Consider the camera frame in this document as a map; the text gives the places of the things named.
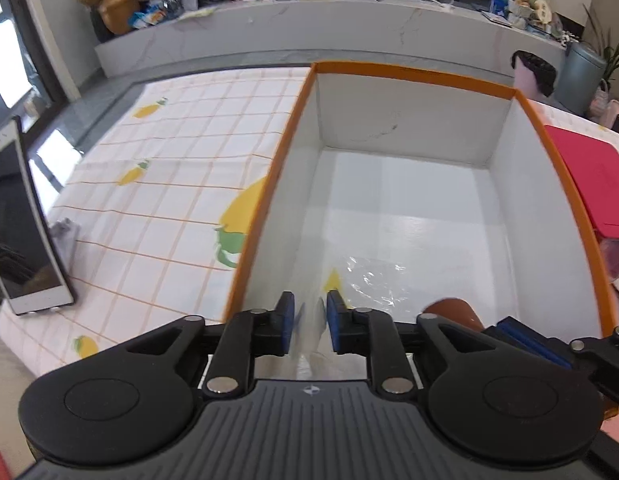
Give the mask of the marble TV console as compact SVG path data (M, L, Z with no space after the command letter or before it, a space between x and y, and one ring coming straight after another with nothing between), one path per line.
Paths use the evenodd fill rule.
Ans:
M444 11L418 0L227 3L130 32L98 46L96 55L114 77L196 58L292 50L413 56L505 76L517 50L555 67L564 59L556 41L494 24L477 11Z

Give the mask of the white smartphone on stand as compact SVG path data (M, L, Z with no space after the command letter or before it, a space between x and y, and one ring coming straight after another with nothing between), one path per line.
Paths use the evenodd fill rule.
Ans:
M21 133L18 117L0 128L0 290L16 315L78 299L52 241Z

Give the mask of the orange white cardboard box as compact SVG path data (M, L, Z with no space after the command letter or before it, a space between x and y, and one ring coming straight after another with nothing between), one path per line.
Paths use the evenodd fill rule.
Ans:
M248 209L226 311L300 307L330 257L406 266L424 308L465 300L570 341L619 312L593 224L541 115L517 90L364 62L311 66ZM255 374L293 377L286 356Z

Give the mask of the pink space heater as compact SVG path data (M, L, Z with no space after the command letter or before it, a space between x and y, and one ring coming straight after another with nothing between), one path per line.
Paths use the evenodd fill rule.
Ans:
M599 119L599 125L619 133L619 101L611 100Z

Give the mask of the potted green plant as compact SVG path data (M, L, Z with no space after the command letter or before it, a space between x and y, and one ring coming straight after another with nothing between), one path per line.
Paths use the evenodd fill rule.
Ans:
M611 28L602 26L595 10L585 9L585 12L584 42L605 61L602 80L607 91L610 91L614 76L619 72L619 40L612 39Z

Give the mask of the brown round object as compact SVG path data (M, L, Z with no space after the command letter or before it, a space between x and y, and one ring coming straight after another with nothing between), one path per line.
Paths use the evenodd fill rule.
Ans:
M429 307L426 307L423 312L443 316L443 318L462 325L468 328L468 330L474 330L475 332L482 332L484 330L484 325L477 312L473 310L473 307L467 301L459 298L437 300L430 304Z

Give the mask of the grey-blue pedal bin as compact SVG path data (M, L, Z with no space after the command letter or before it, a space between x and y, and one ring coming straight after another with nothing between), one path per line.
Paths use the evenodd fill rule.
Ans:
M587 111L607 62L586 44L572 42L560 70L553 97L566 110L582 115Z

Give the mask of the pink trash bin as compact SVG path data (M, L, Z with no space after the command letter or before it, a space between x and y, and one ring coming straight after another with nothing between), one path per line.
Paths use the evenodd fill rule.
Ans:
M529 100L551 97L557 70L550 63L532 52L517 50L511 56L510 64L515 72L513 86Z

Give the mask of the clear plastic bag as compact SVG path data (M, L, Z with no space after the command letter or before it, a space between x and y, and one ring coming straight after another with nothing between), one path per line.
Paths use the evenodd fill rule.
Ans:
M335 290L349 310L375 309L396 322L413 323L424 304L408 283L402 264L360 256L330 257L323 281L311 292L298 314L294 335L298 346L293 377L300 380L349 380L366 377L365 359L339 356L332 349L327 320L327 294Z

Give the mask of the lemon pattern checked tablecloth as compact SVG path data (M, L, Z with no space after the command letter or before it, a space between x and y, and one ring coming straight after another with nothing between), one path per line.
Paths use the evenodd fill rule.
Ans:
M232 316L248 209L310 70L220 70L142 91L48 210L50 221L80 228L69 270L78 301L46 313L0 309L0 338L33 374L187 314ZM546 127L607 138L530 103Z

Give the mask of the golden vase with dried flowers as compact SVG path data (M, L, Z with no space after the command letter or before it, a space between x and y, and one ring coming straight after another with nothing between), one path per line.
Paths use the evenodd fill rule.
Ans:
M132 30L130 18L140 10L139 0L76 0L88 10L97 39L107 42Z

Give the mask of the red box lid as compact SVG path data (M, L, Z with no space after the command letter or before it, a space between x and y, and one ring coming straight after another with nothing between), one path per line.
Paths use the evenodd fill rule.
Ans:
M605 141L547 126L591 223L602 238L619 240L619 152Z

